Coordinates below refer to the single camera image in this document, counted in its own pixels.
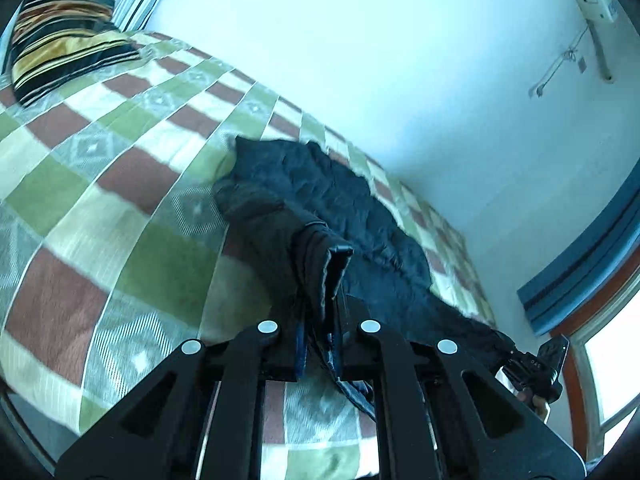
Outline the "person's right hand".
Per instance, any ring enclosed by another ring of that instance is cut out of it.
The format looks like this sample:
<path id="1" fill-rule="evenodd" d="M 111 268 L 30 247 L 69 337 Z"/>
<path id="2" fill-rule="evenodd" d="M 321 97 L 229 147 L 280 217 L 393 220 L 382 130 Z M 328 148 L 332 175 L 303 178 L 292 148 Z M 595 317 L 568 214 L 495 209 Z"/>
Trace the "person's right hand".
<path id="1" fill-rule="evenodd" d="M 550 406 L 546 400 L 540 396 L 535 396 L 530 389 L 518 392 L 516 397 L 529 406 L 545 424 L 548 422 Z"/>

